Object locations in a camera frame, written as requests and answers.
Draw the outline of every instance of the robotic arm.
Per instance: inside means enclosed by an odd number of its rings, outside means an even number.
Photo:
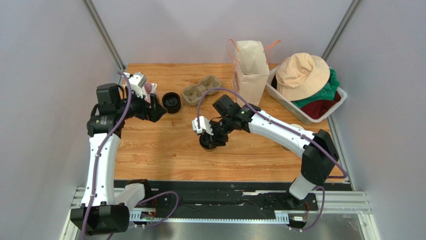
[[[334,159],[339,159],[336,147],[328,132],[320,130],[318,133],[314,133],[295,128],[270,116],[259,107],[251,106],[274,122],[299,131],[305,136],[312,136],[313,141],[323,147]],[[300,174],[288,191],[289,195],[286,201],[290,206],[299,205],[315,186],[324,185],[335,165],[308,140],[266,121],[246,105],[240,107],[227,95],[223,95],[214,102],[213,107],[220,114],[221,120],[208,120],[200,116],[200,127],[198,127],[197,118],[192,121],[192,129],[199,135],[199,143],[205,150],[211,151],[218,146],[225,146],[228,141],[228,134],[234,130],[244,130],[248,133],[262,135],[290,149],[302,159]]]
[[[167,113],[167,110],[160,105],[156,94],[151,93],[150,102],[145,101],[142,87],[146,81],[147,78],[140,73],[129,78],[132,96],[125,119],[136,117],[155,123]],[[86,233],[88,235],[125,232],[129,226],[130,212],[139,201],[145,197],[150,197],[151,189],[148,181],[143,179],[131,181],[122,193],[117,197],[114,195],[115,160],[124,121],[103,145],[95,170],[95,153],[125,111],[128,98],[122,99],[120,97],[120,87],[115,83],[97,87],[98,104],[94,106],[90,120],[87,122],[87,134],[90,136],[87,185],[81,200],[81,208],[72,209],[70,219],[80,230],[82,229],[84,216],[92,196],[94,171],[97,171],[94,200],[87,219]]]

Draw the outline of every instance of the maroon cloth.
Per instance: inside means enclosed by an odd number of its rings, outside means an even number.
[[[336,92],[334,96],[334,101],[331,100],[317,100],[310,102],[303,106],[301,110],[307,114],[312,119],[319,119],[324,115],[333,105],[339,102],[342,99],[340,94]]]

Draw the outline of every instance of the white basket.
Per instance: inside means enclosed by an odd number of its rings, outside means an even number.
[[[283,105],[286,109],[290,111],[290,113],[294,114],[300,121],[302,121],[304,124],[311,124],[311,123],[319,123],[322,120],[326,119],[330,114],[332,114],[340,105],[342,105],[343,101],[348,96],[345,91],[343,91],[340,87],[337,88],[337,92],[340,94],[341,99],[339,102],[334,104],[324,115],[322,115],[318,119],[313,119],[310,116],[308,116],[306,113],[304,113],[300,108],[295,106],[291,101],[289,101],[287,98],[285,98],[283,95],[281,95],[280,92],[278,92],[275,88],[271,86],[272,79],[275,77],[275,73],[277,72],[277,69],[280,67],[280,65],[276,66],[274,69],[272,69],[269,73],[269,76],[267,78],[266,82],[266,89],[267,93],[271,95],[275,100],[277,100],[281,105]]]

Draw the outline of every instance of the orange bag handle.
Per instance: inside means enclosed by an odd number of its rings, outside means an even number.
[[[279,43],[281,43],[281,41],[280,40],[276,40],[276,41],[274,41],[271,45],[269,45],[269,46],[266,46],[264,49],[263,49],[263,52],[265,52],[266,51],[266,49],[269,49],[269,52],[267,53],[267,56],[266,56],[266,64],[268,64],[268,59],[269,59],[269,55],[271,54],[271,51],[272,51],[272,49],[274,48],[274,46],[276,45],[276,44],[279,44]]]
[[[239,52],[240,50],[238,49],[237,45],[235,44],[234,40],[232,40],[232,38],[228,39],[228,41],[226,42],[226,51],[228,52],[228,55],[235,61],[237,61],[238,63],[240,63],[240,61],[238,61],[235,57],[233,57],[230,53],[230,51],[228,50],[228,43],[232,41],[233,46],[235,47],[236,51]]]

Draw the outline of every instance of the paper bag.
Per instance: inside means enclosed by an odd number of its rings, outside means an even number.
[[[260,41],[232,41],[235,46],[235,57],[229,51],[228,54],[234,59],[232,88],[250,104],[259,105],[265,85],[269,76],[268,61],[265,50],[272,48],[280,41],[263,47]],[[243,106],[244,103],[235,97],[235,101]]]

